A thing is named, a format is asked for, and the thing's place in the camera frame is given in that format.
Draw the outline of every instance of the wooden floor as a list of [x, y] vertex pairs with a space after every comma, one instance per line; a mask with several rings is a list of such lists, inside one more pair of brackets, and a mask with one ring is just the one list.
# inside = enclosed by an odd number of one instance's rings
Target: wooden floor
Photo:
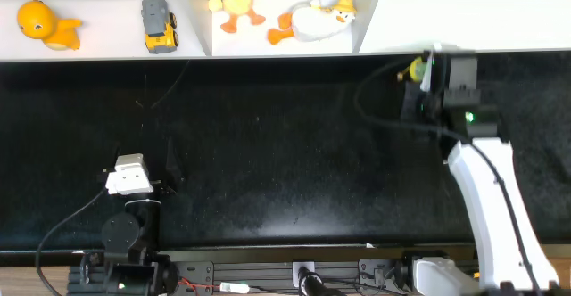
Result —
[[[571, 258], [550, 258], [557, 270], [561, 287], [571, 288]], [[44, 267], [44, 275], [60, 294], [67, 288], [68, 267]], [[37, 277], [33, 267], [0, 267], [0, 296], [35, 295], [48, 296], [51, 293]]]

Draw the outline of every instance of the yellow hat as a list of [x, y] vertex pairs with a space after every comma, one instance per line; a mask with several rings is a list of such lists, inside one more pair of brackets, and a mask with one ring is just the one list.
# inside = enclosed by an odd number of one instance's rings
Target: yellow hat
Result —
[[333, 9], [341, 12], [357, 12], [353, 7], [353, 0], [339, 0]]

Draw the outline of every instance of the toy car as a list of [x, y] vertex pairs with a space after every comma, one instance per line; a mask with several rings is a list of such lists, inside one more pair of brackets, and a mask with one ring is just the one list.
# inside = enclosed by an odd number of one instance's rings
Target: toy car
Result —
[[175, 32], [177, 18], [169, 12], [165, 0], [143, 0], [143, 25], [145, 44], [149, 53], [167, 53], [177, 50], [178, 34]]

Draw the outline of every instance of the white shelf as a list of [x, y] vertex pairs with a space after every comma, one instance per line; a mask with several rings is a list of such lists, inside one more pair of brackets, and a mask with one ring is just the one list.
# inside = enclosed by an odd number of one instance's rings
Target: white shelf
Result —
[[141, 17], [142, 0], [43, 0], [65, 18], [78, 18], [81, 47], [77, 51], [53, 51], [40, 40], [21, 34], [16, 14], [29, 0], [0, 0], [1, 61], [114, 60], [204, 57], [204, 52], [180, 0], [167, 0], [177, 15], [180, 45], [173, 53], [149, 54]]
[[[353, 0], [357, 17], [351, 29], [327, 40], [302, 43], [267, 40], [277, 17], [310, 0], [254, 0], [266, 17], [252, 26], [247, 17], [238, 32], [219, 27], [224, 12], [211, 13], [208, 0], [167, 0], [177, 15], [180, 46], [174, 53], [149, 54], [140, 15], [142, 0], [44, 0], [62, 17], [79, 18], [81, 47], [56, 52], [24, 37], [16, 13], [28, 0], [0, 0], [0, 61], [244, 58], [417, 53], [439, 43], [476, 51], [571, 49], [571, 0]], [[321, 0], [334, 4], [336, 0]]]

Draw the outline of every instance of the toy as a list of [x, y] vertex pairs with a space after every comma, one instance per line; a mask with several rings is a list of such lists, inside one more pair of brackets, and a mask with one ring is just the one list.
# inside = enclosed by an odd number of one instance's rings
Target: toy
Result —
[[33, 0], [22, 5], [18, 10], [18, 24], [26, 37], [41, 39], [52, 50], [79, 49], [75, 28], [81, 21], [58, 18], [42, 1]]
[[177, 50], [178, 34], [177, 18], [169, 12], [165, 0], [143, 0], [143, 26], [145, 27], [145, 44], [149, 53], [159, 54]]
[[252, 0], [210, 0], [208, 8], [212, 12], [218, 12], [224, 9], [230, 15], [230, 20], [222, 24], [220, 27], [227, 33], [236, 33], [236, 23], [238, 17], [248, 15], [252, 25], [262, 24], [266, 18], [256, 14], [252, 8]]
[[355, 19], [357, 10], [352, 0], [339, 0], [332, 9], [323, 8], [319, 0], [298, 4], [292, 12], [278, 18], [279, 29], [268, 32], [272, 45], [284, 38], [295, 37], [302, 42], [319, 41], [347, 29]]

